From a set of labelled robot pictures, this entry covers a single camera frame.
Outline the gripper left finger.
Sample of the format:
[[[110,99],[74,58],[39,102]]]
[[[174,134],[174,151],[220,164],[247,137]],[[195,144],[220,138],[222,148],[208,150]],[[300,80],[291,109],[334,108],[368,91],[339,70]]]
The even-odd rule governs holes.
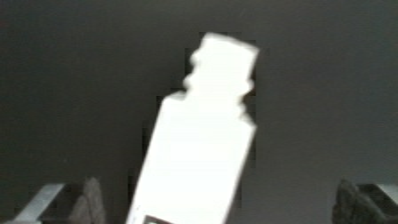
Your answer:
[[[106,224],[97,179],[90,177],[82,183],[46,184],[10,224]]]

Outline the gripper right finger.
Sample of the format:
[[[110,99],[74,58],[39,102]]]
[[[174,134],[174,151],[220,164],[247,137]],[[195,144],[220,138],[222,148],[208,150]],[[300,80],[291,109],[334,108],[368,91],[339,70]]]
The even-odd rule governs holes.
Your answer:
[[[332,224],[398,224],[398,184],[339,182]]]

